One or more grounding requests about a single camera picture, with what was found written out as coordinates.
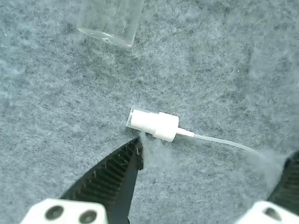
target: black rubber pad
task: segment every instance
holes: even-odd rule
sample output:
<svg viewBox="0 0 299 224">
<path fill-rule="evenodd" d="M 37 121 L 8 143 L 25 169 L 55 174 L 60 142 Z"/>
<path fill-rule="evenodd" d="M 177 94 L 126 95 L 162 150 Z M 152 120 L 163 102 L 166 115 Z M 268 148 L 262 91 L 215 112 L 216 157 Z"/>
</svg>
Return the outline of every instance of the black rubber pad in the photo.
<svg viewBox="0 0 299 224">
<path fill-rule="evenodd" d="M 299 152 L 286 160 L 280 181 L 268 201 L 299 215 Z"/>
<path fill-rule="evenodd" d="M 96 202 L 105 206 L 110 224 L 127 224 L 143 148 L 136 138 L 115 150 L 81 177 L 62 199 Z"/>
</svg>

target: gray felt surface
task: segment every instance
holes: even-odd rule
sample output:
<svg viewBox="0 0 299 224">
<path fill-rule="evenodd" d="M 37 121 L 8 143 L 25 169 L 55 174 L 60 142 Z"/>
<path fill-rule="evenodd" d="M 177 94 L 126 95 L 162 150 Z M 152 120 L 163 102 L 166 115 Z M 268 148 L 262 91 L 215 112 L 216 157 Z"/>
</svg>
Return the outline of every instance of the gray felt surface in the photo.
<svg viewBox="0 0 299 224">
<path fill-rule="evenodd" d="M 298 149 L 297 0 L 146 0 L 130 50 L 76 30 L 79 0 L 0 1 L 0 223 L 139 135 L 132 105 L 266 154 L 142 136 L 133 224 L 233 223 Z"/>
</svg>

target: screw hole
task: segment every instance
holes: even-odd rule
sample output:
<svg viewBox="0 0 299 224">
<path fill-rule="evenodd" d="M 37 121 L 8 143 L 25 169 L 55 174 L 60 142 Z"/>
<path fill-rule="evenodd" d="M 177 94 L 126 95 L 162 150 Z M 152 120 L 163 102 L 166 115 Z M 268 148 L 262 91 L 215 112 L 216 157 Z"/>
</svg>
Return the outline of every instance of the screw hole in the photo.
<svg viewBox="0 0 299 224">
<path fill-rule="evenodd" d="M 63 207 L 61 207 L 59 205 L 54 206 L 46 212 L 46 218 L 48 220 L 57 219 L 62 215 L 63 211 L 64 211 Z"/>
<path fill-rule="evenodd" d="M 280 217 L 279 213 L 277 211 L 275 211 L 273 208 L 267 208 L 264 213 L 276 221 L 281 221 L 281 217 Z"/>
<path fill-rule="evenodd" d="M 97 213 L 95 211 L 88 210 L 80 216 L 79 221 L 82 224 L 89 224 L 92 223 L 96 219 L 96 217 Z"/>
</svg>

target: clear glass bottle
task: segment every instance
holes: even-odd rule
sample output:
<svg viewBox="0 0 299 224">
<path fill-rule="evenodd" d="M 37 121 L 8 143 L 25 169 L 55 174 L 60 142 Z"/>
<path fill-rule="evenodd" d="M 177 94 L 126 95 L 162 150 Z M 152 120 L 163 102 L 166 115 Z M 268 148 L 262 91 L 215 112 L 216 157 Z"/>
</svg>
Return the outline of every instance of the clear glass bottle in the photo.
<svg viewBox="0 0 299 224">
<path fill-rule="evenodd" d="M 144 0 L 82 0 L 77 28 L 98 40 L 131 47 Z"/>
</svg>

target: white spray nozzle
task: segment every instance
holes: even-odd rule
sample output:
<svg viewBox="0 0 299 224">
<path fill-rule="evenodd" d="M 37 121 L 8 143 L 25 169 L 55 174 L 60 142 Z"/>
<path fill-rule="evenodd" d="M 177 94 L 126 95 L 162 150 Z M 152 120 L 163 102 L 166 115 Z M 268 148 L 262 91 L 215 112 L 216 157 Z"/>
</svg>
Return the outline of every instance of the white spray nozzle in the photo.
<svg viewBox="0 0 299 224">
<path fill-rule="evenodd" d="M 153 113 L 132 107 L 127 127 L 150 133 L 155 138 L 173 141 L 176 134 L 194 136 L 194 133 L 178 127 L 178 116 L 159 112 Z"/>
</svg>

